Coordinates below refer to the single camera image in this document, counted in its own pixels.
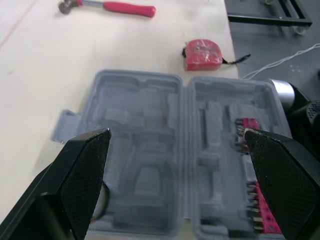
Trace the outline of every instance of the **white cable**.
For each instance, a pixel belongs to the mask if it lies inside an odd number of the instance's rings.
[[[310,47],[310,48],[308,48],[308,49],[306,49],[306,50],[298,51],[296,54],[294,54],[294,55],[292,55],[292,56],[288,56],[288,57],[285,57],[285,58],[283,58],[283,59],[281,59],[281,60],[279,60],[279,61],[275,61],[275,62],[273,62],[273,63],[270,63],[270,64],[268,64],[268,65],[266,65],[266,66],[264,66],[264,67],[262,67],[262,68],[260,68],[260,69],[258,69],[258,70],[256,70],[256,71],[250,72],[250,73],[248,73],[247,75],[245,75],[244,77],[242,77],[241,79],[242,79],[242,80],[251,80],[251,79],[254,78],[256,75],[258,75],[259,73],[261,73],[262,71],[264,71],[264,70],[266,70],[266,69],[271,69],[271,68],[277,67],[277,66],[279,66],[280,64],[282,64],[282,63],[284,63],[284,62],[286,62],[286,61],[288,61],[288,60],[290,60],[290,59],[293,59],[293,58],[296,57],[296,56],[299,56],[299,55],[301,55],[301,54],[305,54],[305,53],[307,53],[307,52],[309,52],[309,51],[311,51],[311,50],[313,50],[313,49],[317,49],[317,48],[320,48],[320,43],[317,43],[317,44],[313,45],[312,47]]]

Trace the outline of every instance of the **hammer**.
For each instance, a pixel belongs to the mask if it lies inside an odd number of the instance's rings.
[[[107,11],[141,15],[148,18],[153,18],[156,13],[154,6],[135,5],[116,1],[95,1],[95,0],[64,0],[59,3],[59,10],[62,14],[69,14],[74,7],[90,6],[96,8],[104,8]]]

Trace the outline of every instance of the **hammer head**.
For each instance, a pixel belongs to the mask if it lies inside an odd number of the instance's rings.
[[[58,7],[62,14],[69,14],[71,9],[74,7],[79,7],[81,1],[79,0],[64,0],[59,3]]]

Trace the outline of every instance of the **foam tool tray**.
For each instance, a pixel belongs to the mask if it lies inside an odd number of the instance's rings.
[[[256,232],[235,120],[291,137],[267,82],[99,72],[82,115],[65,110],[52,139],[110,128],[103,180],[109,202],[88,234],[173,238],[189,218],[199,239],[284,239]]]

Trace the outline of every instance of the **table surface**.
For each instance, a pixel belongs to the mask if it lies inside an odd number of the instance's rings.
[[[235,65],[185,72],[182,49],[216,42],[235,59],[224,0],[128,0],[153,5],[155,17],[75,8],[57,1],[0,1],[0,222],[62,145],[50,141],[63,109],[81,113],[104,69],[238,78]]]

